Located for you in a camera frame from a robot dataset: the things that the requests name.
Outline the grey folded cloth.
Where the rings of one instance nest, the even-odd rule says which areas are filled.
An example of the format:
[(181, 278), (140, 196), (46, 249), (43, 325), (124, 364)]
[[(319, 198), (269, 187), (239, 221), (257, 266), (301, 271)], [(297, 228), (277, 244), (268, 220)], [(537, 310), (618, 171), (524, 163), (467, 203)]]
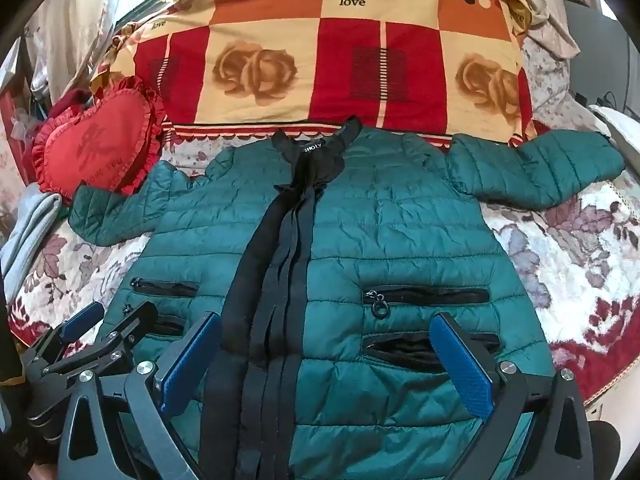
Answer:
[(13, 302), (36, 258), (38, 249), (54, 226), (62, 196), (41, 192), (37, 183), (27, 185), (17, 204), (17, 217), (1, 248), (1, 271), (6, 302)]

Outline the dark grey cabinet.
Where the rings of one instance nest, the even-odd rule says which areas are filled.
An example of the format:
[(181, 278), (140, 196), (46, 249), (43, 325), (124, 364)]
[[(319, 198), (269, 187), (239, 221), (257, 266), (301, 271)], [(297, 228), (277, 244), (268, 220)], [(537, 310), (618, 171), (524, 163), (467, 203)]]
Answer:
[(580, 47), (570, 61), (570, 90), (588, 104), (639, 116), (639, 51), (623, 26), (579, 3), (567, 1), (565, 9)]

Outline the green quilted puffer jacket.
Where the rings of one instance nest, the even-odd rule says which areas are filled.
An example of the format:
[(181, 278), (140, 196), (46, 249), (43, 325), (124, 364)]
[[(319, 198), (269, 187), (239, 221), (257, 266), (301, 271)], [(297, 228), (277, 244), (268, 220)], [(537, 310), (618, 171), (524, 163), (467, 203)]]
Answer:
[(436, 365), (432, 317), (498, 338), (500, 359), (553, 370), (535, 308), (484, 203), (559, 206), (617, 177), (596, 132), (518, 148), (458, 134), (441, 151), (363, 127), (228, 148), (204, 174), (156, 164), (130, 196), (83, 185), (70, 227), (149, 241), (110, 305), (206, 312), (222, 338), (178, 430), (209, 479), (438, 479), (480, 424)]

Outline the red heart-shaped ruffled pillow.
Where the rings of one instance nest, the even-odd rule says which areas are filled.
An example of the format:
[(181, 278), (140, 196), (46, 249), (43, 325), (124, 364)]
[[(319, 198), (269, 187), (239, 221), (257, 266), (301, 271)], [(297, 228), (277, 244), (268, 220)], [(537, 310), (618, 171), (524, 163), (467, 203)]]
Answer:
[(32, 144), (40, 190), (66, 200), (82, 184), (136, 192), (160, 160), (164, 119), (162, 99), (137, 76), (98, 90), (89, 106), (74, 103), (50, 116)]

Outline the red checkered rose blanket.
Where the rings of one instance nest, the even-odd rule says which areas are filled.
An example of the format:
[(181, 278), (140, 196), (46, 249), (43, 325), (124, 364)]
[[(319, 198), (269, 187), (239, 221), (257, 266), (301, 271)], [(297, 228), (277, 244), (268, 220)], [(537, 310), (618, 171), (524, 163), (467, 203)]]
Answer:
[(327, 134), (346, 118), (447, 145), (536, 134), (523, 0), (179, 0), (92, 81), (135, 76), (183, 138)]

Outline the floral white red bedspread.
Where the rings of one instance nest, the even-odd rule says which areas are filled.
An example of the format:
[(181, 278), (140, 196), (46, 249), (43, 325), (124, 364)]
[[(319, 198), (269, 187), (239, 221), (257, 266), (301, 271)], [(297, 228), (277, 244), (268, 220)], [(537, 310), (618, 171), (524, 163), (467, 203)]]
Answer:
[[(534, 304), (557, 366), (588, 403), (639, 377), (639, 178), (625, 170), (561, 206), (530, 212), (490, 204), (486, 223)], [(32, 344), (91, 301), (109, 302), (149, 235), (112, 246), (53, 222), (9, 303), (13, 335)]]

